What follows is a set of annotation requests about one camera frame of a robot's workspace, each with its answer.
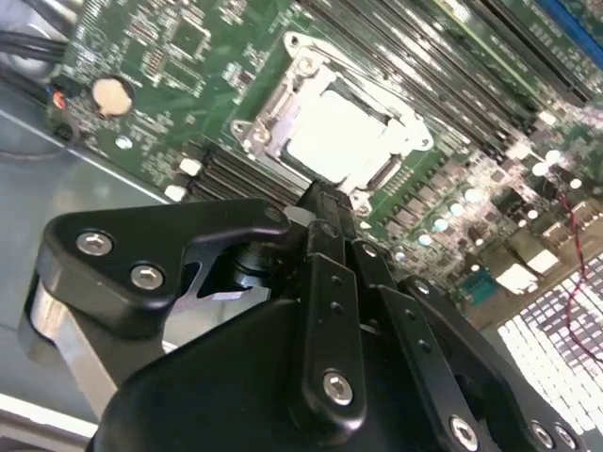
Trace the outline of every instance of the black plastic arm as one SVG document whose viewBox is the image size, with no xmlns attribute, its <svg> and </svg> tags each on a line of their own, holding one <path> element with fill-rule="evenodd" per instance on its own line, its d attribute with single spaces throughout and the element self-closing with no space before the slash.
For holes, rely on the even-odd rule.
<svg viewBox="0 0 603 452">
<path fill-rule="evenodd" d="M 55 299 L 114 333 L 147 337 L 159 331 L 181 295 L 185 264 L 212 267 L 228 247 L 275 240 L 288 229 L 287 217 L 261 200 L 68 214 L 46 227 L 37 271 Z M 85 233 L 108 237 L 110 251 L 83 252 L 78 237 Z M 156 268 L 163 280 L 159 287 L 134 284 L 131 273 L 137 266 Z"/>
</svg>

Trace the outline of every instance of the gray surface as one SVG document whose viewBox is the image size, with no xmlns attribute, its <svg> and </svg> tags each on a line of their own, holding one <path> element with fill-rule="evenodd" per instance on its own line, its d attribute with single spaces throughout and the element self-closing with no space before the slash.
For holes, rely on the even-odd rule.
<svg viewBox="0 0 603 452">
<path fill-rule="evenodd" d="M 0 87 L 0 149 L 48 153 L 56 147 L 7 119 L 41 127 L 43 113 Z M 157 203 L 70 154 L 36 162 L 0 156 L 0 393 L 85 420 L 95 418 L 69 373 L 44 369 L 21 351 L 15 329 L 45 223 L 61 213 Z"/>
</svg>

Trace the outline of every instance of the screw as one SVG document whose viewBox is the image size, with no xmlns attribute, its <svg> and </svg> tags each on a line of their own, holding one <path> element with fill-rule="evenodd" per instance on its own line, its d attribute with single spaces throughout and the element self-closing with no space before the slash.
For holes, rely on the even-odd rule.
<svg viewBox="0 0 603 452">
<path fill-rule="evenodd" d="M 430 288 L 427 284 L 425 284 L 422 281 L 415 281 L 415 286 L 418 289 L 418 291 L 423 294 L 423 295 L 429 295 L 430 294 Z"/>
<path fill-rule="evenodd" d="M 117 138 L 115 138 L 115 145 L 120 148 L 120 149 L 132 149 L 132 140 L 128 137 L 124 137 L 124 136 L 119 136 Z"/>
<path fill-rule="evenodd" d="M 563 428 L 562 426 L 555 426 L 555 431 L 557 432 L 559 437 L 562 439 L 562 441 L 564 443 L 566 443 L 570 449 L 575 450 L 578 448 L 576 441 L 574 441 L 574 438 L 572 438 L 572 435 L 570 435 L 565 428 Z"/>
<path fill-rule="evenodd" d="M 548 432 L 536 421 L 532 421 L 531 423 L 531 431 L 536 435 L 536 438 L 545 445 L 547 449 L 552 449 L 555 443 L 553 443 L 553 439 L 550 437 Z"/>
<path fill-rule="evenodd" d="M 163 274 L 154 266 L 135 266 L 130 278 L 136 287 L 144 290 L 155 290 L 163 284 Z"/>
<path fill-rule="evenodd" d="M 111 239 L 101 233 L 83 233 L 75 241 L 78 249 L 90 256 L 104 256 L 113 250 Z"/>
<path fill-rule="evenodd" d="M 454 437 L 463 445 L 463 447 L 471 452 L 478 450 L 480 442 L 478 435 L 475 434 L 473 428 L 459 416 L 450 418 L 450 429 Z"/>
<path fill-rule="evenodd" d="M 239 122 L 233 122 L 232 128 L 233 128 L 233 132 L 235 132 L 235 134 L 243 133 L 243 126 Z"/>
<path fill-rule="evenodd" d="M 298 72 L 305 76 L 305 77 L 309 77 L 311 75 L 313 75 L 315 72 L 317 71 L 317 67 L 314 64 L 314 61 L 312 61 L 312 59 L 308 58 L 308 57 L 304 57 L 302 59 L 300 59 L 300 62 L 298 63 Z"/>
<path fill-rule="evenodd" d="M 337 405 L 350 405 L 353 390 L 345 377 L 337 372 L 329 372 L 322 379 L 325 394 Z"/>
<path fill-rule="evenodd" d="M 366 254 L 368 254 L 370 257 L 376 257 L 377 256 L 377 251 L 375 251 L 375 249 L 373 247 L 371 247 L 370 245 L 368 245 L 368 243 L 365 243 L 362 246 L 362 249 L 365 251 Z"/>
</svg>

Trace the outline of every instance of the electronic component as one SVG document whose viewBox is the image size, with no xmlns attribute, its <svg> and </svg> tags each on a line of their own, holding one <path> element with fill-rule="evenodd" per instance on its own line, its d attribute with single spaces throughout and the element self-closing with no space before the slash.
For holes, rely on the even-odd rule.
<svg viewBox="0 0 603 452">
<path fill-rule="evenodd" d="M 538 279 L 522 266 L 503 245 L 484 251 L 480 258 L 497 283 L 516 295 L 533 292 Z"/>
<path fill-rule="evenodd" d="M 480 233 L 478 228 L 475 226 L 471 226 L 469 229 L 467 229 L 467 236 L 476 247 L 483 245 L 483 234 Z"/>
<path fill-rule="evenodd" d="M 437 194 L 428 186 L 421 187 L 416 194 L 427 204 L 432 204 L 437 200 Z"/>
<path fill-rule="evenodd" d="M 185 186 L 167 186 L 165 195 L 174 202 L 181 202 L 188 194 L 188 190 Z"/>
<path fill-rule="evenodd" d="M 179 168 L 183 173 L 188 174 L 190 177 L 195 177 L 201 171 L 202 166 L 203 165 L 199 160 L 185 157 L 180 162 Z"/>
<path fill-rule="evenodd" d="M 232 123 L 254 158 L 270 159 L 307 183 L 319 175 L 352 194 L 382 186 L 402 157 L 432 148 L 422 118 L 333 46 L 297 33 L 286 33 L 284 42 L 288 71 L 254 121 Z M 329 55 L 343 57 L 354 72 L 336 68 Z"/>
<path fill-rule="evenodd" d="M 448 210 L 454 217 L 460 217 L 464 213 L 464 206 L 458 201 L 448 203 Z"/>
<path fill-rule="evenodd" d="M 525 229 L 518 230 L 509 239 L 509 245 L 529 268 L 541 275 L 546 275 L 559 263 L 557 256 L 547 250 L 536 237 Z"/>
<path fill-rule="evenodd" d="M 92 99 L 102 116 L 127 114 L 134 103 L 131 86 L 118 76 L 102 77 L 92 84 Z"/>
<path fill-rule="evenodd" d="M 402 226 L 410 227 L 417 222 L 416 217 L 406 209 L 400 209 L 396 214 L 396 220 Z"/>
<path fill-rule="evenodd" d="M 416 241 L 420 246 L 428 247 L 433 243 L 433 238 L 429 231 L 420 230 L 416 233 Z"/>
<path fill-rule="evenodd" d="M 404 233 L 404 229 L 396 221 L 388 221 L 385 230 L 391 238 L 398 238 Z"/>
<path fill-rule="evenodd" d="M 411 198 L 406 203 L 406 208 L 420 217 L 428 210 L 427 206 L 417 198 Z"/>
</svg>

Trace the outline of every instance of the wire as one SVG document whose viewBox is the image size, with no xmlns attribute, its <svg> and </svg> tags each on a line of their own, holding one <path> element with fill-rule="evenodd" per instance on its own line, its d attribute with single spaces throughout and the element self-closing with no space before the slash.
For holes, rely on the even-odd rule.
<svg viewBox="0 0 603 452">
<path fill-rule="evenodd" d="M 19 44 L 4 43 L 0 41 L 0 52 L 16 55 L 21 58 L 37 59 L 38 61 L 46 61 L 48 63 L 59 64 L 63 61 L 63 54 L 56 51 L 47 51 L 35 49 Z"/>
<path fill-rule="evenodd" d="M 65 19 L 56 9 L 48 5 L 45 0 L 21 0 L 34 11 L 36 11 L 44 21 L 52 26 L 61 35 L 69 37 L 72 33 L 72 24 Z"/>
<path fill-rule="evenodd" d="M 57 51 L 60 53 L 64 53 L 67 49 L 67 42 L 48 40 L 46 38 L 27 35 L 26 33 L 17 33 L 14 31 L 0 30 L 0 42 L 36 47 L 42 50 Z"/>
<path fill-rule="evenodd" d="M 43 87 L 6 66 L 0 65 L 0 81 L 18 89 L 38 104 L 45 105 L 48 100 L 48 93 Z"/>
<path fill-rule="evenodd" d="M 576 245 L 576 251 L 578 253 L 579 273 L 580 273 L 579 281 L 576 283 L 576 287 L 574 287 L 572 292 L 569 294 L 569 297 L 567 298 L 567 302 L 565 303 L 565 326 L 567 327 L 567 330 L 569 331 L 569 337 L 572 339 L 572 341 L 578 347 L 580 347 L 580 349 L 584 353 L 586 353 L 586 355 L 590 359 L 592 359 L 593 361 L 595 361 L 597 363 L 603 363 L 603 360 L 598 358 L 591 350 L 589 350 L 584 344 L 582 344 L 582 341 L 580 341 L 580 339 L 572 331 L 572 304 L 575 302 L 575 298 L 576 298 L 576 295 L 578 294 L 578 292 L 580 292 L 582 290 L 582 286 L 586 282 L 588 282 L 588 274 L 586 272 L 586 265 L 584 264 L 584 253 L 582 252 L 582 239 L 580 238 L 580 234 L 579 234 L 579 226 L 578 226 L 578 222 L 576 221 L 576 214 L 574 214 L 574 211 L 572 210 L 571 206 L 569 205 L 569 201 L 567 200 L 567 196 L 565 196 L 564 193 L 562 193 L 560 198 L 561 198 L 563 208 L 567 211 L 567 213 L 569 214 L 569 217 L 570 217 L 570 226 L 572 229 L 572 234 L 574 235 L 574 244 Z"/>
</svg>

